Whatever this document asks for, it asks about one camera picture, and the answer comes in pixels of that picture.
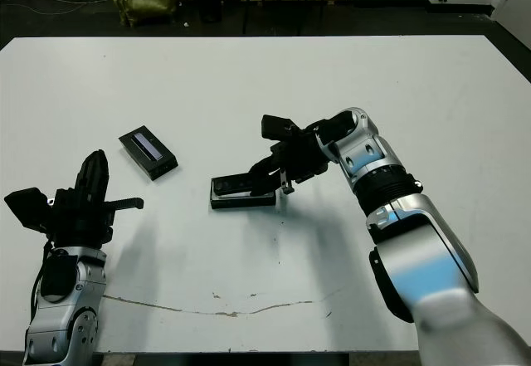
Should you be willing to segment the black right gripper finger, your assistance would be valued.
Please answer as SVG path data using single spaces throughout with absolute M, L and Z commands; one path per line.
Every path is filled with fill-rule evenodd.
M 252 197 L 263 196 L 273 193 L 280 187 L 280 172 L 273 173 L 255 173 L 252 175 Z
M 280 175 L 282 171 L 285 171 L 284 164 L 278 157 L 272 154 L 255 163 L 250 168 L 249 174 L 253 178 L 268 178 L 273 175 Z

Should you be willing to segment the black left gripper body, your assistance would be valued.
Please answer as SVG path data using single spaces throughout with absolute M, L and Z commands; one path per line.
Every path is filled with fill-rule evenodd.
M 113 236 L 114 215 L 126 209 L 143 209 L 142 198 L 105 201 L 81 190 L 58 189 L 46 222 L 46 237 L 55 247 L 102 247 Z

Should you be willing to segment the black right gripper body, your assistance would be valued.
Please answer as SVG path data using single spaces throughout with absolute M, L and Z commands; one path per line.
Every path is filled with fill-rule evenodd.
M 313 130 L 289 127 L 288 134 L 270 147 L 273 164 L 279 170 L 280 188 L 294 192 L 292 182 L 302 183 L 328 170 L 329 158 L 318 145 Z

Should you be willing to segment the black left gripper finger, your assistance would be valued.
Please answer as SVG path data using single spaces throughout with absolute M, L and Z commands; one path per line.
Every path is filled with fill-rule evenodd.
M 95 152 L 93 165 L 93 194 L 95 203 L 103 203 L 109 182 L 109 166 L 105 152 L 98 149 Z
M 92 152 L 77 174 L 75 190 L 84 201 L 100 200 L 100 151 Z

